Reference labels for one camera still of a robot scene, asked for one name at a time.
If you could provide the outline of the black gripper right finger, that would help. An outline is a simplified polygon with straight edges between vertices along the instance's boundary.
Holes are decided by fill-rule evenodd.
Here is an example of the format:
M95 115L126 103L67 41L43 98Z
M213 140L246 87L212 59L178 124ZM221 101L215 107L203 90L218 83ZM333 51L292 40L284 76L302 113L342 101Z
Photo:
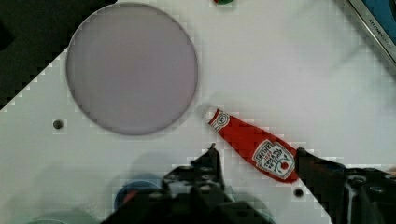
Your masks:
M396 224L395 176L375 168L347 168L298 148L295 170L332 224Z

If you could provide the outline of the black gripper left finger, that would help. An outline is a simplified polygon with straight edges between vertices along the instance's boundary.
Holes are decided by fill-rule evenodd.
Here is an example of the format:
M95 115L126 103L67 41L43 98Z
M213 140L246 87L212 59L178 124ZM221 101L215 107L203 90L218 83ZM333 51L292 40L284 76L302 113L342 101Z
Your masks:
M225 203L225 184L216 144L189 165L180 165L162 179L162 199L177 196L198 198L205 203Z

